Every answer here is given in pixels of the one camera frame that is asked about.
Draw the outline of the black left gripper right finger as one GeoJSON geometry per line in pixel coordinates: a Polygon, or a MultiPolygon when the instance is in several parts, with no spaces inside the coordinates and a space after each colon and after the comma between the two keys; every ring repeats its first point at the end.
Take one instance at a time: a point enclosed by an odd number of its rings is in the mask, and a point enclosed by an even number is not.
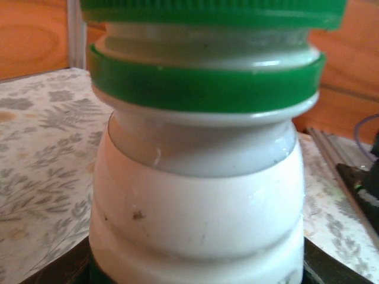
{"type": "Polygon", "coordinates": [[[303,284],[373,284],[304,238],[303,284]]]}

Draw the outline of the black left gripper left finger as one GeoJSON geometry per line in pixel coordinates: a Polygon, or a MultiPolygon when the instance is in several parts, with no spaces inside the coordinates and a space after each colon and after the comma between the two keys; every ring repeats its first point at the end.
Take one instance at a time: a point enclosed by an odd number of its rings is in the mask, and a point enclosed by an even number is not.
{"type": "Polygon", "coordinates": [[[88,237],[20,284],[86,284],[89,272],[90,247],[88,237]]]}

